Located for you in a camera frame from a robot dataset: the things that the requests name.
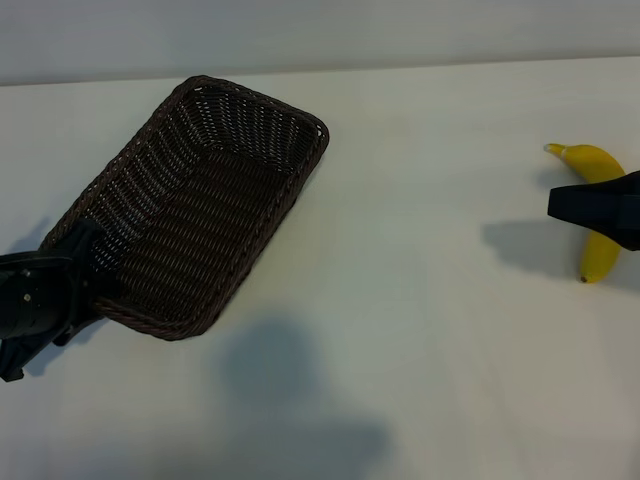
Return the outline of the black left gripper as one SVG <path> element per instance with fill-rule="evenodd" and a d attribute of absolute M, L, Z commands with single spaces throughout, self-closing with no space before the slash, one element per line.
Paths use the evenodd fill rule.
<path fill-rule="evenodd" d="M 92 304 L 121 293 L 114 271 L 98 265 L 105 236 L 95 221 L 82 218 L 68 232 L 71 254 L 61 250 L 1 257 L 1 379 L 24 377 L 24 367 L 53 342 L 69 344 L 104 319 Z M 85 303 L 77 311 L 78 303 Z"/>

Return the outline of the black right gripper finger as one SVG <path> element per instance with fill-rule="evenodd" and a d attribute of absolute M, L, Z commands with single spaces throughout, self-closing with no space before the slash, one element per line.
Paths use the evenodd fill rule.
<path fill-rule="evenodd" d="M 629 251 L 639 250 L 639 172 L 593 184 L 553 188 L 547 214 L 598 232 Z"/>

